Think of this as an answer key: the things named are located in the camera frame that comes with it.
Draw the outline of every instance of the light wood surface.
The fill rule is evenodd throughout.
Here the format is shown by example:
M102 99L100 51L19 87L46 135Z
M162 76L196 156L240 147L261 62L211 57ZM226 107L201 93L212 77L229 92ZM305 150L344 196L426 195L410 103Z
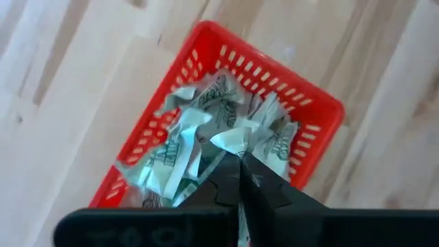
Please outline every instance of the light wood surface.
M0 246L50 246L56 222L88 204L203 19L344 103L306 193L332 207L439 207L435 1L2 1Z

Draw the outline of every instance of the basket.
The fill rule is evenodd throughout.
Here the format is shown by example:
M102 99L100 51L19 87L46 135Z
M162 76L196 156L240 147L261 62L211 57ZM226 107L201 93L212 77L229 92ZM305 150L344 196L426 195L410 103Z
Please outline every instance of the basket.
M212 21L198 23L143 112L118 155L120 161L135 164L148 148L167 138L166 127L177 110L154 114L166 95L183 85L228 69L247 91L265 98L275 91L291 118L300 122L290 152L290 183L302 189L312 175L329 141L340 126L344 109L339 101L290 71L267 55ZM117 207L127 184L112 166L90 207Z

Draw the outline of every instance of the wood grain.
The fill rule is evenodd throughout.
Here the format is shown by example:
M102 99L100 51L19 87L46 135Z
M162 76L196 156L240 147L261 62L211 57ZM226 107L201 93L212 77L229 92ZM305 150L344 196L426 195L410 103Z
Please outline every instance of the wood grain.
M344 125L306 193L335 207L439 205L435 1L16 0L4 6L0 158L8 165L0 187L10 189L0 194L0 225L7 229L0 246L49 246L55 223L88 204L185 36L204 19L344 103Z
M48 246L59 220L90 202L94 191L89 188L99 186L173 59L153 40L130 42L34 246Z

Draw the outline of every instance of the shredded banknote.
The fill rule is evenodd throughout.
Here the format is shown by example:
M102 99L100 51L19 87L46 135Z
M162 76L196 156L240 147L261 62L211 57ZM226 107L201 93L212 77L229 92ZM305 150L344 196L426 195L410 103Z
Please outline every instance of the shredded banknote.
M289 151L299 123L290 120L276 93L265 99L247 92L225 69L176 89L155 114L179 108L166 142L132 167L116 162L136 189L125 204L178 207L209 177L227 152L250 152L283 178L289 176ZM244 210L239 210L239 243L250 241Z

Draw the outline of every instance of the basket slot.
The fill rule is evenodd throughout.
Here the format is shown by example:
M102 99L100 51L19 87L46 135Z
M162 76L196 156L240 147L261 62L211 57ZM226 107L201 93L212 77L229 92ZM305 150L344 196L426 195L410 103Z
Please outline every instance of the basket slot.
M255 91L257 88L258 88L258 84L257 84L257 83L254 83L254 84L252 85L252 87L250 88L250 90L251 90L251 91Z
M262 75L261 81L266 81L270 76L270 72L265 72L265 74Z
M116 190L116 189L118 189L118 188L120 188L120 187L122 187L122 186L124 186L124 185L125 185L124 182L122 182L122 181L116 181L116 182L111 186L111 189L112 189L112 190Z
M151 130L144 130L143 131L143 135L146 136L146 137L151 136L152 135L152 131Z
M166 122L171 122L174 118L172 116L166 116Z
M180 76L177 76L177 78L176 78L176 82L177 82L177 84L179 84L179 85L183 85L183 79L182 79Z
M298 149L293 150L293 153L299 155L300 157L305 157L307 155L306 152Z
M151 128L155 128L155 127L157 127L157 122L156 122L156 121L150 121L149 126L150 126Z
M238 59L238 61L236 62L236 65L237 65L238 67L240 67L240 66L242 65L242 63L244 62L245 59L246 59L246 57L244 57L244 56L240 56L239 59Z
M289 167L289 172L290 172L291 174L297 174L297 170L294 169L294 167Z
M259 73L262 71L261 67L257 67L254 71L253 71L253 76L258 76Z
M193 57L193 59L195 59L195 61L198 60L198 52L197 52L197 50L195 50L195 49L192 50L192 57Z
M297 145L299 145L300 147L304 147L304 148L310 148L311 144L305 142L305 141L298 141Z
M143 152L143 148L135 148L135 149L132 151L133 154L140 154L140 153L142 153L142 152Z
M295 165L302 165L302 161L299 161L297 158L291 157L289 159L289 161L291 161L291 163L295 164Z
M128 164L133 164L133 163L137 162L138 160L139 160L139 157L138 157L138 156L130 156L130 157L128 157L128 159L126 160L126 162L127 162Z
M192 67L193 67L193 62L192 62L192 60L191 60L190 58L187 58L187 60L186 60L186 64L187 64L188 68L192 69Z
M290 96L291 94L293 94L294 92L296 92L296 89L290 89L285 93L285 96Z
M266 89L265 89L265 88L262 88L262 89L260 89L260 90L258 91L258 94L259 94L259 95L262 95L263 93L265 93L265 91L266 91Z
M273 78L273 80L270 81L269 85L274 86L279 81L279 78Z
M244 68L245 71L249 71L253 67L253 62L250 61L247 63L246 67Z
M302 133L302 137L306 138L306 139L309 139L309 140L315 140L316 139L315 135L309 134L309 133L306 133L306 132Z
M235 55L236 55L236 51L231 51L230 55L228 56L228 60L232 62L233 58L235 58Z
M198 78L198 70L197 69L194 69L192 74L195 78Z
M287 111L287 112L290 112L290 111L292 111L292 110L294 110L294 109L295 109L294 106L289 106L288 108L286 108L286 111Z
M226 54L226 51L227 51L227 45L222 45L221 51L219 52L220 56L224 56L224 54Z
M247 80L244 82L244 86L248 86L250 83L251 83L251 80L250 80L250 79L247 79Z
M299 94L297 94L296 96L293 97L293 100L296 101L296 100L302 99L303 96L304 96L303 93L299 93Z
M145 145L147 143L147 139L146 138L141 138L138 142L139 145Z
M311 103L312 101L313 101L312 99L304 99L304 100L300 103L300 105L301 105L301 106L305 106L305 105Z
M119 194L119 190L110 191L110 193L105 197L106 200L109 200L111 198L114 198Z
M181 74L183 74L183 76L187 78L187 74L188 74L187 69L183 67L181 69Z
M307 124L306 129L308 130L313 130L313 131L320 131L322 128L320 126L316 126L316 125L312 125L312 124Z
M242 81L242 78L244 78L244 75L243 75L243 74L240 74L240 75L238 76L238 78L237 78L237 81L238 81L238 82L241 82L241 81Z
M287 84L286 83L282 83L280 86L277 87L277 91L282 91L286 87L287 87Z

